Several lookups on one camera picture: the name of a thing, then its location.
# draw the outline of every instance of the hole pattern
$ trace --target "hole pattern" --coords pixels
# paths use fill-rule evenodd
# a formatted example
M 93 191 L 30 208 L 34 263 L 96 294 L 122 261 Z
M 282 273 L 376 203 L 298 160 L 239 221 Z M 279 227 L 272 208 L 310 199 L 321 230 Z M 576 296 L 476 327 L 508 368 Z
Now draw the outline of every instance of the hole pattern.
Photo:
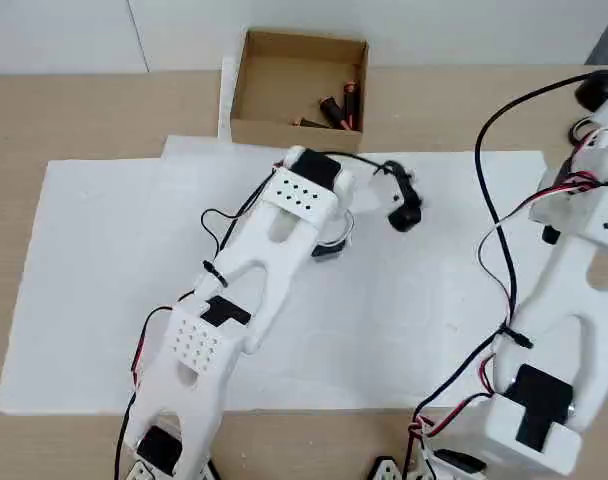
M 189 368 L 196 372 L 206 372 L 217 353 L 218 344 L 219 340 L 211 336 L 205 327 L 199 324 L 187 325 L 186 320 L 182 320 L 171 350 Z
M 308 187 L 304 188 L 303 185 L 294 183 L 292 180 L 285 178 L 281 181 L 281 185 L 284 185 L 284 187 L 276 190 L 275 194 L 278 197 L 284 197 L 286 200 L 294 201 L 295 205 L 305 210 L 310 211 L 313 208 L 312 202 L 319 198 L 318 193 L 309 190 Z

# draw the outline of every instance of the cable tie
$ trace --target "cable tie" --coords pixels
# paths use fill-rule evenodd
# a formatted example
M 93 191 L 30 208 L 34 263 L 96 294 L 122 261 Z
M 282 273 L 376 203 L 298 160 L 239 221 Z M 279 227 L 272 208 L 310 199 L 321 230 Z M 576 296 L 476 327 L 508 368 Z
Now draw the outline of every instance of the cable tie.
M 202 265 L 204 266 L 204 270 L 206 270 L 208 273 L 210 273 L 215 278 L 217 278 L 224 288 L 228 287 L 228 282 L 226 281 L 224 276 L 220 272 L 217 271 L 217 268 L 215 268 L 215 265 L 213 265 L 208 260 L 204 260 L 202 262 Z
M 529 350 L 533 348 L 533 342 L 531 342 L 531 340 L 526 335 L 516 332 L 505 323 L 503 323 L 500 327 L 499 333 L 500 335 L 507 335 L 511 337 L 511 339 L 520 347 L 528 348 Z

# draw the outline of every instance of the battery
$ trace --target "battery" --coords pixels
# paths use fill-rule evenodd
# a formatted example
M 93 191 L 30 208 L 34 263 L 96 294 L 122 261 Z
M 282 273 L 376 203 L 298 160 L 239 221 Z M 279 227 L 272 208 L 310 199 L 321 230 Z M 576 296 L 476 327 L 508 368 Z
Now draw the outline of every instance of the battery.
M 342 112 L 334 97 L 326 97 L 320 100 L 320 110 L 334 128 L 339 130 L 351 129 L 344 119 L 344 112 Z
M 344 85 L 344 120 L 351 130 L 357 130 L 359 124 L 359 97 L 358 87 L 354 81 Z
M 321 123 L 313 122 L 311 120 L 307 120 L 304 117 L 296 118 L 293 121 L 293 125 L 297 127 L 312 127 L 312 128 L 331 128 L 327 125 L 322 125 Z

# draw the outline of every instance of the red wire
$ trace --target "red wire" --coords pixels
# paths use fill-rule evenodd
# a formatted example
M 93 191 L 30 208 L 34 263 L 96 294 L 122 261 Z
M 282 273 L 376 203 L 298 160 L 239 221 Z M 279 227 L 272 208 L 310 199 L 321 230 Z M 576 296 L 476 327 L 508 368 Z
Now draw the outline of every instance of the red wire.
M 489 393 L 476 393 L 475 395 L 471 395 L 470 397 L 465 398 L 460 402 L 457 407 L 455 407 L 455 409 L 451 413 L 448 414 L 448 416 L 444 420 L 442 420 L 442 422 L 437 427 L 435 427 L 427 434 L 428 437 L 432 438 L 438 433 L 440 433 L 442 430 L 444 430 L 453 420 L 455 420 L 455 417 L 457 417 L 462 412 L 462 410 L 464 410 L 464 408 L 468 406 L 469 403 L 480 397 L 491 398 L 491 395 Z
M 484 360 L 482 360 L 482 362 L 480 363 L 479 369 L 477 371 L 477 373 L 480 377 L 480 381 L 482 382 L 482 385 L 484 386 L 486 391 L 488 393 L 490 393 L 491 395 L 495 393 L 495 390 L 491 386 L 491 382 L 488 379 L 488 375 L 486 374 L 486 365 L 488 364 L 488 362 L 491 361 L 491 359 L 494 356 L 495 356 L 495 354 L 493 353 L 493 354 L 489 355 L 488 357 L 486 357 Z
M 160 307 L 154 308 L 144 320 L 144 325 L 142 326 L 142 332 L 140 333 L 140 339 L 137 342 L 137 347 L 135 348 L 135 353 L 133 354 L 133 361 L 131 362 L 131 374 L 133 375 L 133 384 L 137 387 L 137 364 L 140 361 L 140 356 L 142 355 L 142 349 L 144 348 L 144 339 L 146 338 L 146 328 L 148 327 L 148 322 L 153 315 L 157 312 L 161 312 L 163 310 L 171 311 L 173 307 L 169 307 L 168 305 L 162 305 Z

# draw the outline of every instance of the white wall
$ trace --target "white wall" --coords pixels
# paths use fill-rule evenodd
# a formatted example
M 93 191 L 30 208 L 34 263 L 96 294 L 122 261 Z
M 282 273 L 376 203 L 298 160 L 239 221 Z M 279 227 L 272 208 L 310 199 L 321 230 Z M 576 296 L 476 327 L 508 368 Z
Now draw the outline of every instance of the white wall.
M 0 73 L 145 71 L 125 0 L 0 0 Z
M 363 35 L 371 63 L 579 63 L 608 0 L 131 0 L 153 70 L 215 68 L 247 25 Z
M 141 72 L 129 0 L 0 0 L 0 73 Z M 151 70 L 215 69 L 246 26 L 368 38 L 374 65 L 584 63 L 608 0 L 130 0 Z

